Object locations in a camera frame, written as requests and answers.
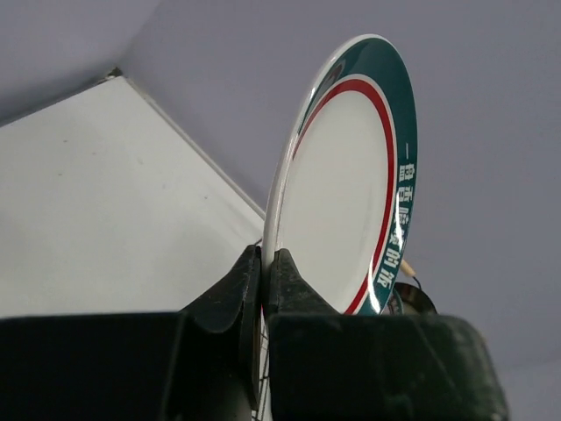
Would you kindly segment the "white plate red green rim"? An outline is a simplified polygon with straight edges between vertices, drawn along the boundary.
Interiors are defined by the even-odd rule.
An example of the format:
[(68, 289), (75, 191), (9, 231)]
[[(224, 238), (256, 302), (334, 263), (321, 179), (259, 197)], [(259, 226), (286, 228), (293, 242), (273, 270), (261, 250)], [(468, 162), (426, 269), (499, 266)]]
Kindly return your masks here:
[(415, 99), (402, 57), (379, 35), (346, 41), (319, 70), (277, 165), (263, 272), (286, 249), (332, 308), (381, 314), (407, 243), (417, 155)]

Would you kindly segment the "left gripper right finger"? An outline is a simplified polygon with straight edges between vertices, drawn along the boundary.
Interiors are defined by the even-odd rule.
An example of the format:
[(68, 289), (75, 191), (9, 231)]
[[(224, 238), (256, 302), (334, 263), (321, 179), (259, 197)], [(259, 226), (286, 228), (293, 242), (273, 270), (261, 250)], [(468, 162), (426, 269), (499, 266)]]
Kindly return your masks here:
[(286, 249), (266, 293), (275, 420), (507, 420), (482, 336), (446, 315), (343, 315)]

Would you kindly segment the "white plate green lettered rim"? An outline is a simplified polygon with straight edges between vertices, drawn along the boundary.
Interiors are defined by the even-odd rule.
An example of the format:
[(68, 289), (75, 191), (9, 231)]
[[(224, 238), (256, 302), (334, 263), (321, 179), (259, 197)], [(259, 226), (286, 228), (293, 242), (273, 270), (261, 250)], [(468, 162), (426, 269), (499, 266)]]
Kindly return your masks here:
[(400, 316), (404, 314), (403, 302), (401, 300), (399, 292), (396, 289), (392, 290), (387, 304), (381, 314), (385, 316)]

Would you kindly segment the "black rimmed cream plate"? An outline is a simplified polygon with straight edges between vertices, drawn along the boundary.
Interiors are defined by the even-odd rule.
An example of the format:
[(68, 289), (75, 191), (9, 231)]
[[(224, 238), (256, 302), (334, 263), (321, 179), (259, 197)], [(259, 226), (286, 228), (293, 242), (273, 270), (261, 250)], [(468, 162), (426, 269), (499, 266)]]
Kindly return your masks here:
[(394, 291), (401, 299), (403, 314), (437, 314), (436, 306), (430, 297), (415, 285), (397, 282)]

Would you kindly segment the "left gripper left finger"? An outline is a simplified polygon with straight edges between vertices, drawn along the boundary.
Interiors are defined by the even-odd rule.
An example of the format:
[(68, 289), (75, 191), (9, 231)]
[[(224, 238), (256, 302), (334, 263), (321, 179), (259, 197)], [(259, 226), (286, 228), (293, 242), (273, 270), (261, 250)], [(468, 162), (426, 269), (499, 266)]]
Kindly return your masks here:
[(260, 275), (248, 246), (181, 310), (4, 318), (2, 419), (250, 419)]

